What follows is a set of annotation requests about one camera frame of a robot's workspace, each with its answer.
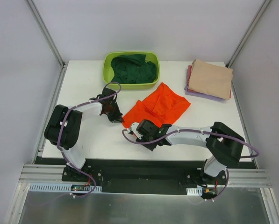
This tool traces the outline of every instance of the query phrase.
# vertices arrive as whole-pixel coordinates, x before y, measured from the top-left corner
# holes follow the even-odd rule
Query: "tabletop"
[[[190,107],[174,123],[182,127],[206,127],[220,121],[244,136],[242,124],[234,97],[222,102],[185,95],[186,73],[192,62],[160,61],[160,79],[146,90],[122,90],[117,97],[121,113],[126,114],[137,100],[150,95],[161,82],[167,84],[176,94],[185,97]],[[209,62],[225,66],[223,62]],[[73,106],[86,102],[101,94],[105,85],[102,79],[103,61],[69,61],[57,104]],[[93,116],[81,123],[80,140],[82,153],[88,159],[117,160],[162,160],[162,161],[204,161],[211,157],[208,149],[199,146],[174,145],[156,147],[153,152],[144,146],[126,141],[122,135],[121,123],[110,123],[106,115]],[[250,155],[244,146],[242,155]],[[45,142],[44,158],[62,158],[60,151],[49,141]]]

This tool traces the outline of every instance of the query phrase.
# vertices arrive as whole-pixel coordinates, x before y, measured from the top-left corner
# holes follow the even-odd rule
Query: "green plastic bin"
[[[135,54],[143,54],[146,55],[145,61],[146,62],[153,62],[157,67],[157,74],[156,79],[152,83],[142,83],[142,84],[121,84],[123,90],[142,90],[142,89],[148,89],[153,87],[156,82],[158,82],[160,77],[160,66],[159,66],[159,60],[157,55],[155,55],[152,52],[140,52],[140,51],[122,51],[122,52],[113,52],[106,56],[104,60],[103,65],[103,80],[105,83],[111,82],[111,80],[114,77],[114,71],[111,67],[111,61],[117,56],[120,55],[135,55]],[[119,86],[117,84],[109,84],[109,88],[111,89],[119,89]]]

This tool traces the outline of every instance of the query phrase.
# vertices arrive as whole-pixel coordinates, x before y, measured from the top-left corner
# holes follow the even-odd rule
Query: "green fabric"
[[[114,70],[112,82],[120,84],[152,83],[157,68],[153,62],[145,62],[145,55],[121,55],[112,59]]]

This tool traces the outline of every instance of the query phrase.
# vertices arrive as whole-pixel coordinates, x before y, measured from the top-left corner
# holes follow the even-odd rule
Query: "beige folded cloth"
[[[208,64],[199,59],[195,59],[192,63],[188,89],[229,99],[232,79],[232,69]]]

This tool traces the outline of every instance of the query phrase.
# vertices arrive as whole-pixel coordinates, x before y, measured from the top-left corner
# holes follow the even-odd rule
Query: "gray wall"
[[[23,0],[0,0],[0,224],[30,161],[60,67]]]
[[[272,2],[235,60],[234,85],[247,132],[262,152],[279,203],[279,0]]]
[[[228,62],[263,0],[35,0],[65,61],[147,50]]]

